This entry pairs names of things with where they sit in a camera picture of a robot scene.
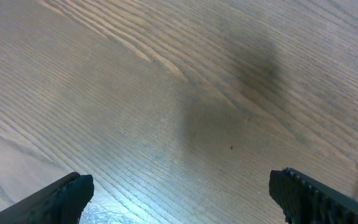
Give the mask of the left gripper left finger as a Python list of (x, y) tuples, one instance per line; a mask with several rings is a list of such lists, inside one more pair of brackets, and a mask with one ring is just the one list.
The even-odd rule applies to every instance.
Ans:
[(0, 224), (79, 224), (93, 195), (93, 176), (71, 172), (1, 211)]

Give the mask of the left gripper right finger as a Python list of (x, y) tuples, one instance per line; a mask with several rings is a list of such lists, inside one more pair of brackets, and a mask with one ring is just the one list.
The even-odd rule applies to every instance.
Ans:
[(272, 170), (269, 195), (287, 223), (358, 224), (358, 202), (301, 172)]

